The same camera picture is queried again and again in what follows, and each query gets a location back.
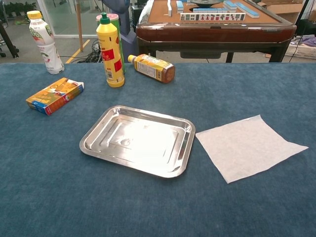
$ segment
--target white basket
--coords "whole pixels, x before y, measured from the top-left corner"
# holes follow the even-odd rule
[[[308,47],[308,46],[298,46],[297,45],[289,45],[285,55],[287,56],[293,56],[294,57],[300,57],[300,58],[310,58],[310,59],[316,59],[316,47]]]

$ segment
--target brown bottle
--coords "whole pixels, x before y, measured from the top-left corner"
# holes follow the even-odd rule
[[[137,57],[129,55],[128,61],[133,63],[135,69],[140,73],[163,83],[169,83],[174,79],[176,69],[171,63],[148,56],[147,54],[141,54]]]

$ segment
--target cardboard box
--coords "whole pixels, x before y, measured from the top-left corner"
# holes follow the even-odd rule
[[[266,5],[302,4],[303,0],[261,0]]]
[[[309,20],[310,21],[316,21],[316,10],[311,12]]]
[[[83,92],[83,82],[61,78],[26,99],[26,103],[43,114],[51,115]]]
[[[302,4],[282,4],[282,5],[268,5],[259,2],[259,6],[266,8],[268,11],[282,17],[283,19],[295,24],[298,15],[300,14]]]

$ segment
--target bottle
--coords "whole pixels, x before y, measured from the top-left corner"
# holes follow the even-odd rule
[[[119,39],[119,51],[120,51],[120,58],[122,60],[122,64],[123,64],[123,73],[125,74],[125,64],[124,64],[124,56],[123,56],[123,48],[122,48],[122,41],[120,39],[120,29],[119,29],[119,15],[114,14],[114,13],[109,13],[107,14],[107,16],[110,19],[110,22],[117,28],[118,30],[118,39]],[[96,20],[98,22],[98,26],[100,25],[100,19],[102,18],[102,15],[97,15],[96,16]]]
[[[141,54],[139,56],[129,55],[128,61],[134,64],[134,67],[140,73],[148,75],[163,83],[169,83],[174,79],[175,67],[168,62]]]
[[[28,11],[27,15],[31,21],[31,34],[44,59],[48,72],[51,74],[61,73],[65,68],[58,55],[50,26],[42,20],[42,15],[39,11]]]
[[[100,25],[97,28],[97,35],[109,86],[123,86],[124,74],[119,51],[118,30],[110,22],[106,13],[102,13]]]

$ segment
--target colorful snack box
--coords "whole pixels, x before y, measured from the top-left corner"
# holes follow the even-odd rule
[[[43,114],[51,115],[83,92],[83,82],[61,78],[26,99],[26,103]]]

